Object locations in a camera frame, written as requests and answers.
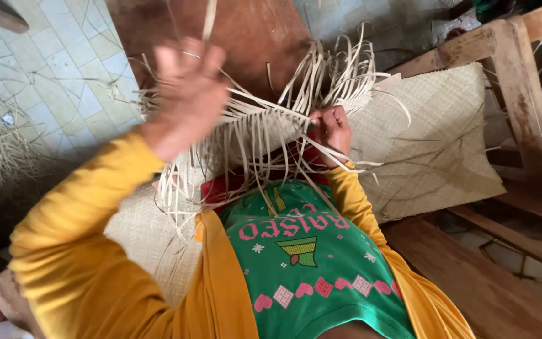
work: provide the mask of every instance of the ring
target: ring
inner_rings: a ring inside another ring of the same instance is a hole
[[[192,57],[200,58],[200,56],[199,56],[199,55],[197,55],[197,54],[193,54],[193,53],[189,53],[189,52],[185,52],[185,51],[183,51],[182,53],[185,53],[185,54],[187,54],[188,56],[192,56]]]

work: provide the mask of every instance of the christmas tree print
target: christmas tree print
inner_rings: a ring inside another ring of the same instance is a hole
[[[296,263],[302,266],[317,267],[315,263],[315,245],[317,245],[317,237],[302,238],[296,240],[276,241],[278,246],[290,256],[290,264]]]

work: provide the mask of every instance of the green shirt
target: green shirt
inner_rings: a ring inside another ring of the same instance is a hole
[[[221,213],[260,338],[315,338],[352,320],[389,339],[415,338],[390,267],[364,232],[300,181],[264,192],[279,218],[260,192]]]

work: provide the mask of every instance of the person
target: person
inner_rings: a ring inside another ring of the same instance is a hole
[[[11,235],[11,269],[48,338],[474,338],[453,303],[391,250],[357,174],[325,159],[335,211],[298,180],[196,216],[202,252],[170,307],[103,235],[120,202],[206,137],[228,99],[225,52],[196,39],[155,48],[160,111],[47,193]],[[311,114],[347,154],[340,106]],[[345,166],[353,168],[346,162]],[[267,200],[277,216],[269,211]]]

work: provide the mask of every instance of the yellow cardigan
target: yellow cardigan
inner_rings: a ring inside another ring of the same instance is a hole
[[[120,202],[162,166],[133,131],[47,193],[16,227],[10,267],[48,338],[258,337],[242,270],[214,212],[196,217],[204,225],[202,254],[174,309],[152,277],[102,234]],[[417,337],[473,339],[447,296],[386,245],[357,174],[338,167],[327,178],[338,210],[389,263]]]

